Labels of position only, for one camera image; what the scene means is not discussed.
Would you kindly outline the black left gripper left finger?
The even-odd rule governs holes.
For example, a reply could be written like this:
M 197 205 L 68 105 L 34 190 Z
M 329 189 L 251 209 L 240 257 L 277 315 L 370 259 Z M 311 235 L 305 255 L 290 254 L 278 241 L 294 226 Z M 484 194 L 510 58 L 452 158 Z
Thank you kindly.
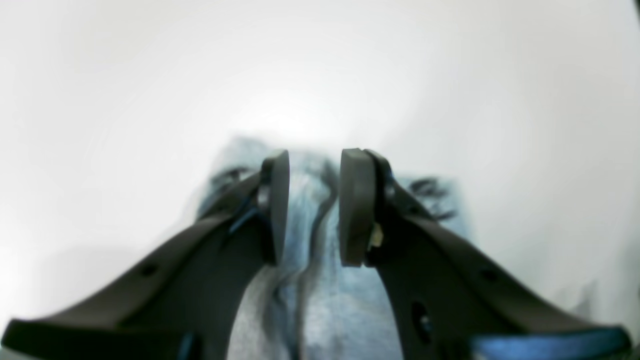
M 8 324 L 25 360 L 224 360 L 245 290 L 282 260 L 290 155 L 275 150 L 194 224 L 105 288 L 40 319 Z

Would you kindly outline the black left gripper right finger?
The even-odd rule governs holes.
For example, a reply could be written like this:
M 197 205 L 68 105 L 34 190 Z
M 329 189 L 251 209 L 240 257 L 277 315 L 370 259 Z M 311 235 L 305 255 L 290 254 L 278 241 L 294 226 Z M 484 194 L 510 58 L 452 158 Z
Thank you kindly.
M 340 257 L 374 268 L 406 360 L 617 360 L 624 328 L 560 310 L 441 226 L 395 180 L 386 158 L 344 149 Z

